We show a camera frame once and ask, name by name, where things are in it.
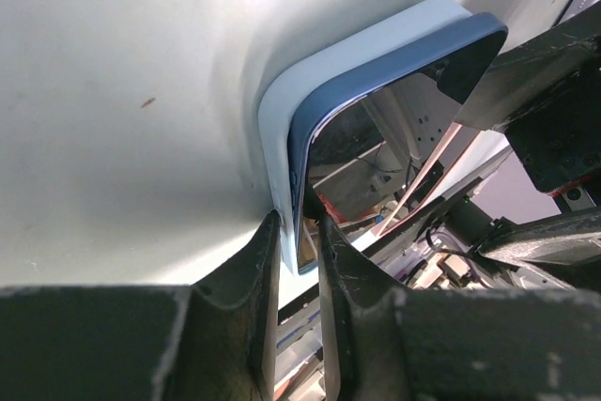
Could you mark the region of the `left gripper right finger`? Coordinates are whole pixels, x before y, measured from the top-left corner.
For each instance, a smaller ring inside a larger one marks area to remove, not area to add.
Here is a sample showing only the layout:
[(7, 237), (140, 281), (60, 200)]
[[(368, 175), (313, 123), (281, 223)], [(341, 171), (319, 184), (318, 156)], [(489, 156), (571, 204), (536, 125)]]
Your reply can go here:
[(413, 290), (318, 223), (330, 400), (596, 400), (600, 298), (561, 289)]

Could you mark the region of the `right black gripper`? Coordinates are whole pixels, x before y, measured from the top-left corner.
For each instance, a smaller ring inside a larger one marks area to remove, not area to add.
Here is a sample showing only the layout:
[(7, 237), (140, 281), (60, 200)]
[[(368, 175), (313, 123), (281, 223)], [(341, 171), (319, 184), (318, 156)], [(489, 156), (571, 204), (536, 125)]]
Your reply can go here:
[(504, 134), (535, 189), (581, 209), (497, 220), (475, 252), (570, 286), (600, 285), (600, 209), (588, 208), (600, 205), (600, 67), (581, 67), (599, 41), (600, 17), (576, 15), (498, 55), (455, 119), (486, 131), (513, 116)]

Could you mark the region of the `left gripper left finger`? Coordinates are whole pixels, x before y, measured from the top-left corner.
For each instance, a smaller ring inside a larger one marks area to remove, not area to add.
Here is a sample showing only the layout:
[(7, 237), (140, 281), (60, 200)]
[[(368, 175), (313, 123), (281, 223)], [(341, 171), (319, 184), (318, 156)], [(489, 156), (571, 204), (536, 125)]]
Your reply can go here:
[(192, 285), (1, 292), (5, 400), (269, 400), (280, 218)]

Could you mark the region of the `blue phone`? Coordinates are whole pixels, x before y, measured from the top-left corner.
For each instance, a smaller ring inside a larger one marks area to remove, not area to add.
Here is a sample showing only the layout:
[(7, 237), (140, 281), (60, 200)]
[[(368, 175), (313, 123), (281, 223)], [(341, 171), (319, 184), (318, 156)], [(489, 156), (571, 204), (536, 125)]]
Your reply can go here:
[[(316, 266), (319, 209), (358, 248), (401, 224), (370, 233), (456, 123), (507, 35), (494, 15), (471, 14), (334, 77), (300, 104), (287, 137), (300, 272)], [(443, 158), (397, 220), (420, 207)]]

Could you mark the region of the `light blue phone case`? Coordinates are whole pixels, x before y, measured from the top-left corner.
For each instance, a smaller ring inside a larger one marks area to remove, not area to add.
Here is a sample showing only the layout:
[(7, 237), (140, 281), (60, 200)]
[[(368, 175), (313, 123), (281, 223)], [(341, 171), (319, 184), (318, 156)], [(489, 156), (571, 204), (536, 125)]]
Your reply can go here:
[(334, 77), (470, 16), (455, 0), (425, 0), (302, 59), (270, 84), (259, 102), (258, 126), (273, 205), (282, 218), (283, 262), (293, 276), (300, 271), (287, 136), (301, 102)]

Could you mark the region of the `pink phone case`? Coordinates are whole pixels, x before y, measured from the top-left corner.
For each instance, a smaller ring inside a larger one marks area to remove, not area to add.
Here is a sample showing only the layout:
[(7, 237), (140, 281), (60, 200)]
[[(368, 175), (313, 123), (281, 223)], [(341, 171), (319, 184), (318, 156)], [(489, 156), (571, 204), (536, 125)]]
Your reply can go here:
[(442, 168), (440, 177), (434, 182), (434, 185), (431, 188), (426, 190), (424, 198), (418, 202), (418, 206), (427, 202), (428, 199), (433, 196), (432, 192), (435, 191), (444, 179), (453, 172), (453, 168), (457, 166), (458, 162), (461, 161), (466, 152), (470, 152), (470, 148), (473, 146), (475, 140), (482, 134), (481, 131), (477, 131), (476, 129), (471, 129), (458, 123), (452, 123), (448, 130), (441, 136), (439, 142), (435, 145), (425, 162), (417, 168), (413, 180), (408, 181), (404, 185), (403, 195), (396, 203), (394, 209), (384, 217), (382, 222), (374, 225), (370, 229), (370, 233), (375, 238), (379, 238), (387, 233), (391, 224), (396, 225), (397, 223), (405, 221), (410, 216), (409, 213), (400, 220), (397, 220), (396, 216), (403, 208), (408, 209), (411, 196), (419, 191), (424, 185), (428, 184), (430, 176), (434, 174), (435, 166), (440, 163), (440, 158), (444, 157), (446, 154), (450, 154), (452, 156), (451, 163)]

